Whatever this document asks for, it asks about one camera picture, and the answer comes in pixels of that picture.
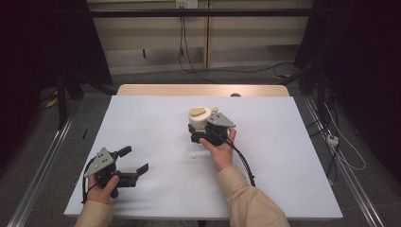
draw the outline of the forearm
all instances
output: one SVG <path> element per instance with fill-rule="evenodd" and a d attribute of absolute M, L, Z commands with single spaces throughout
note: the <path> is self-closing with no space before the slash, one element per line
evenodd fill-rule
<path fill-rule="evenodd" d="M 113 219 L 114 209 L 97 201 L 86 201 L 80 212 L 76 227 L 106 227 Z"/>
<path fill-rule="evenodd" d="M 289 226 L 284 212 L 259 189 L 248 185 L 236 166 L 218 174 L 230 209 L 231 226 Z"/>

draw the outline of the white tabletop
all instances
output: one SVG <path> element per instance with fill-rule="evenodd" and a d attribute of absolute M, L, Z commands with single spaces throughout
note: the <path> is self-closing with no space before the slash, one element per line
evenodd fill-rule
<path fill-rule="evenodd" d="M 228 208 L 210 153 L 190 141 L 189 109 L 219 107 L 236 123 L 235 145 L 247 158 L 256 186 L 288 218 L 341 218 L 304 123 L 292 97 L 114 96 L 88 161 L 102 147 L 132 146 L 117 169 L 149 171 L 134 188 L 120 188 L 112 199 L 123 218 L 225 219 Z M 246 171 L 237 155 L 234 163 Z M 64 212 L 81 209 L 81 179 Z"/>

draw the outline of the human hand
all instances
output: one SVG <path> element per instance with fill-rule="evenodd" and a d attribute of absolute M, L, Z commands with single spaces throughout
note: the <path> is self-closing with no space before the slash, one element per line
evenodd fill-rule
<path fill-rule="evenodd" d="M 100 187 L 96 182 L 95 176 L 92 175 L 88 178 L 88 201 L 98 201 L 104 204 L 110 203 L 110 194 L 115 189 L 119 181 L 118 176 L 113 176 L 104 188 Z"/>
<path fill-rule="evenodd" d="M 228 138 L 231 142 L 234 142 L 236 130 L 234 128 L 228 128 L 230 132 Z M 212 154 L 212 159 L 215 162 L 218 171 L 221 171 L 223 168 L 233 165 L 233 148 L 231 148 L 228 144 L 223 143 L 222 145 L 215 147 L 209 141 L 201 138 L 200 143 L 207 148 Z"/>

